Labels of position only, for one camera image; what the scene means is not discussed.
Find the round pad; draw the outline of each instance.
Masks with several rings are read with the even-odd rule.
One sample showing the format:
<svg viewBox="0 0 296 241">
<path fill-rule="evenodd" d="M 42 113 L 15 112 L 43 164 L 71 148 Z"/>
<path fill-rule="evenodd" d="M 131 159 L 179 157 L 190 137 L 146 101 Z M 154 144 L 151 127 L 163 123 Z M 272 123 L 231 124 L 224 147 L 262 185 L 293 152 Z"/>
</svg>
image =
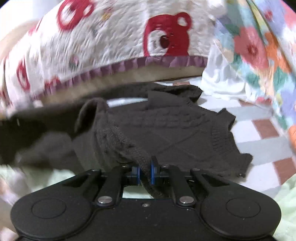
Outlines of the round pad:
<svg viewBox="0 0 296 241">
<path fill-rule="evenodd" d="M 240 218 L 251 218 L 260 212 L 260 206 L 256 202 L 245 198 L 231 199 L 226 203 L 226 209 Z"/>
<path fill-rule="evenodd" d="M 43 189 L 13 206 L 11 220 L 27 238 L 58 239 L 81 228 L 91 216 L 91 204 L 71 188 Z"/>
<path fill-rule="evenodd" d="M 67 206 L 59 199 L 43 199 L 35 203 L 32 207 L 32 213 L 39 218 L 56 218 L 64 213 Z"/>
<path fill-rule="evenodd" d="M 220 235 L 241 240 L 260 239 L 281 219 L 277 203 L 248 188 L 219 187 L 202 202 L 200 215 Z"/>
</svg>

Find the red bear face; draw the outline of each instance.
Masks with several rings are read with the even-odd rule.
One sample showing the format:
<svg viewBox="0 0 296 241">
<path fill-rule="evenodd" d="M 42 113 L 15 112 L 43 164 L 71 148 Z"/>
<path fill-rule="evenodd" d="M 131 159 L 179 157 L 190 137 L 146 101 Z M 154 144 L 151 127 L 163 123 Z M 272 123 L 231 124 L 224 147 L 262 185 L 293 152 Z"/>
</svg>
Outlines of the red bear face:
<svg viewBox="0 0 296 241">
<path fill-rule="evenodd" d="M 143 39 L 144 56 L 188 55 L 191 17 L 186 12 L 163 14 L 148 20 Z"/>
<path fill-rule="evenodd" d="M 17 66 L 17 80 L 24 91 L 30 90 L 30 83 L 27 76 L 25 58 Z"/>
<path fill-rule="evenodd" d="M 95 4 L 90 0 L 65 0 L 57 13 L 57 24 L 61 30 L 72 30 L 81 19 L 88 17 L 95 9 Z M 70 21 L 67 16 L 73 15 Z"/>
</svg>

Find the sweater sleeve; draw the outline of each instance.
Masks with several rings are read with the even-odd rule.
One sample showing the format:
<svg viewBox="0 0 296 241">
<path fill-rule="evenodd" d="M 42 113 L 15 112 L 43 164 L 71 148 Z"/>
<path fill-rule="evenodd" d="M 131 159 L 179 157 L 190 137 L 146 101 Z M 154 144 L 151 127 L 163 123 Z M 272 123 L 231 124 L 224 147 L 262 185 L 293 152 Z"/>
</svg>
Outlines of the sweater sleeve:
<svg viewBox="0 0 296 241">
<path fill-rule="evenodd" d="M 220 123 L 227 126 L 228 130 L 231 130 L 235 121 L 235 116 L 233 114 L 229 113 L 226 108 L 223 108 L 217 113 L 217 118 Z"/>
<path fill-rule="evenodd" d="M 132 83 L 101 90 L 83 99 L 101 97 L 105 100 L 117 98 L 147 98 L 149 91 L 159 91 L 173 94 L 179 97 L 189 97 L 191 101 L 197 101 L 202 90 L 194 85 L 165 86 L 156 83 Z"/>
</svg>

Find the metal screw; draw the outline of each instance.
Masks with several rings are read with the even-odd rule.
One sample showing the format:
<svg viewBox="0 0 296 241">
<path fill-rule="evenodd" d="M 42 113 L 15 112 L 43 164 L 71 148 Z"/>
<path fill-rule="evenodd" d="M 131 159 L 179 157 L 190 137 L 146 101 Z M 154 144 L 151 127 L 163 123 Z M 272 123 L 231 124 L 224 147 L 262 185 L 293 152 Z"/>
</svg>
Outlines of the metal screw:
<svg viewBox="0 0 296 241">
<path fill-rule="evenodd" d="M 183 204 L 189 204 L 189 203 L 192 203 L 194 201 L 194 198 L 193 197 L 189 197 L 189 196 L 183 196 L 183 197 L 180 197 L 179 200 Z"/>
<path fill-rule="evenodd" d="M 107 204 L 112 202 L 112 198 L 109 196 L 101 196 L 98 198 L 98 202 L 102 204 Z"/>
</svg>

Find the blanket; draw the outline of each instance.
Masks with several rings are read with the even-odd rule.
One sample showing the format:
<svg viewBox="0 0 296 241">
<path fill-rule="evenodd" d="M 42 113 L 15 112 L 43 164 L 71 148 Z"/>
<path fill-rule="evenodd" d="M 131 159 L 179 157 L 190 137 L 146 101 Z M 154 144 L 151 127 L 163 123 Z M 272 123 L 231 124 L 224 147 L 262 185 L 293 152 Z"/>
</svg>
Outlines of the blanket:
<svg viewBox="0 0 296 241">
<path fill-rule="evenodd" d="M 296 240 L 296 175 L 285 182 L 274 198 L 281 208 L 281 222 L 274 237 L 279 241 Z"/>
<path fill-rule="evenodd" d="M 296 14 L 282 0 L 228 0 L 217 20 L 201 88 L 271 105 L 296 141 Z"/>
<path fill-rule="evenodd" d="M 64 0 L 1 62 L 0 101 L 17 106 L 95 77 L 151 65 L 193 66 L 201 73 L 196 70 L 206 65 L 212 18 L 225 11 L 224 0 Z M 102 79 L 97 85 L 128 79 Z"/>
</svg>

